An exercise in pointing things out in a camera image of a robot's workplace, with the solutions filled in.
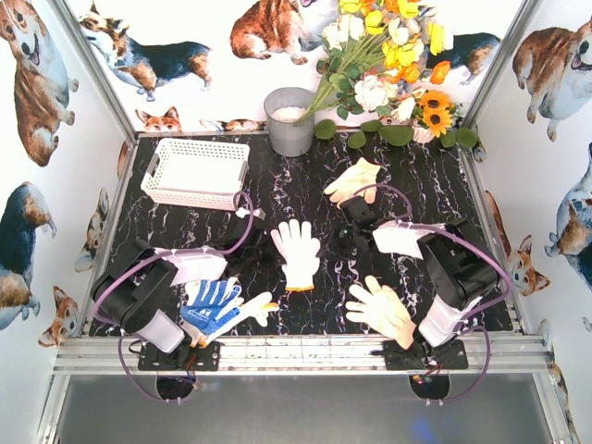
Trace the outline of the white knit glove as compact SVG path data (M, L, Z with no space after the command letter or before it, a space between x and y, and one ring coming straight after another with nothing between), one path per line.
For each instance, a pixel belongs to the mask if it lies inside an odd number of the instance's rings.
M271 231L271 238L285 264L282 271L286 278L286 291L312 290L314 275L320 266L317 254L320 241L312 236L308 221L291 219L281 222Z

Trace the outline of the blue dotted white glove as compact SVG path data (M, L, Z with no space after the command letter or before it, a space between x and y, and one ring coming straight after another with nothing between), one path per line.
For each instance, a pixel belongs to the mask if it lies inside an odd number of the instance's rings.
M188 301L180 309L181 325L205 336L222 334L240 314L241 286L228 280L196 280L185 284Z

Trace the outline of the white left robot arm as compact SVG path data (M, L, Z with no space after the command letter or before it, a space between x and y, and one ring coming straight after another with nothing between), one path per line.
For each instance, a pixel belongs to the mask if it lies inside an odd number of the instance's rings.
M175 365L248 318L260 326L278 310L268 292L245 300L234 265L264 237L258 211L233 218L216 247L167 250L136 240L92 286L95 319L122 327Z

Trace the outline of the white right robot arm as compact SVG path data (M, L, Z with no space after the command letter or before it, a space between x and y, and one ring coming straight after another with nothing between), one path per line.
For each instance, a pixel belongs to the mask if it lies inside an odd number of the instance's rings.
M350 288L347 319L368 325L405 351L419 345L436 348L453 339L504 276L463 218L436 225L381 222L361 196L346 200L340 210L343 219L332 229L329 253L345 258L376 247L380 253L419 259L426 267L435 296L420 322L414 322L397 293L375 277Z

